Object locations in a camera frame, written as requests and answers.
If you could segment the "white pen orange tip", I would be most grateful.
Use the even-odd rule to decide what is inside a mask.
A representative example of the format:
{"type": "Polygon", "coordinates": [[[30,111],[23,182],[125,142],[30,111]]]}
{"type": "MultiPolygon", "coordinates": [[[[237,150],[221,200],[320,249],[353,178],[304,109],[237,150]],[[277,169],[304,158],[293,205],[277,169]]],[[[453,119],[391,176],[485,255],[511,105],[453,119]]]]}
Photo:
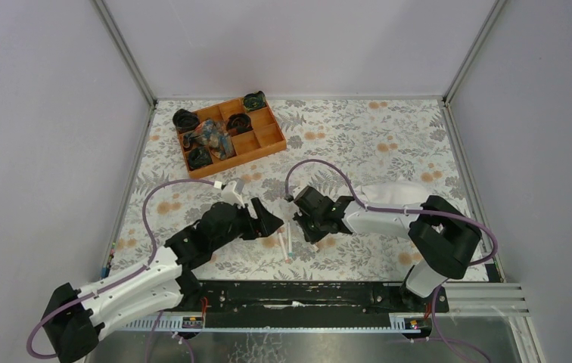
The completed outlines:
{"type": "Polygon", "coordinates": [[[289,261],[290,261],[290,258],[289,258],[289,255],[288,255],[288,250],[287,250],[287,246],[286,246],[286,243],[285,243],[283,234],[282,234],[280,231],[278,231],[278,232],[277,232],[277,237],[278,237],[278,242],[279,242],[279,245],[280,245],[280,248],[281,248],[282,255],[283,255],[283,257],[284,257],[284,261],[285,261],[285,262],[289,262],[289,261]]]}

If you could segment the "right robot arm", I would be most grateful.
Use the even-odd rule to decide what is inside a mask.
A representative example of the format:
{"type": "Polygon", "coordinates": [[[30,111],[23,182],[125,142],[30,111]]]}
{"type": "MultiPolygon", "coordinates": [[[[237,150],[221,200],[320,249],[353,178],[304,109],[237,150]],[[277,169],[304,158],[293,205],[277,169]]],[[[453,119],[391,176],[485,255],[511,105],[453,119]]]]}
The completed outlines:
{"type": "Polygon", "coordinates": [[[405,276],[406,295],[426,298],[448,279],[464,277],[481,230],[462,221],[444,198],[410,181],[363,185],[355,195],[332,200],[311,186],[294,197],[294,221],[306,241],[314,244],[328,234],[381,234],[413,242],[421,261],[405,276]]]}

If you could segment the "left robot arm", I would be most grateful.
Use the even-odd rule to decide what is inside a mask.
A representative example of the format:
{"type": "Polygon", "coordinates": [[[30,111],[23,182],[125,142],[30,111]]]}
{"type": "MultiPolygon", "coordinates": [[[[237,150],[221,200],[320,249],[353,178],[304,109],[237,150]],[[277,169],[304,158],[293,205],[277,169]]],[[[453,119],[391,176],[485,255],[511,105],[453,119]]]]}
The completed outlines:
{"type": "Polygon", "coordinates": [[[155,311],[197,299],[201,284],[193,269],[236,240],[256,240],[284,222],[255,197],[244,206],[218,202],[144,259],[118,274],[84,287],[57,287],[43,313],[42,328],[60,362],[88,355],[116,329],[155,311]]]}

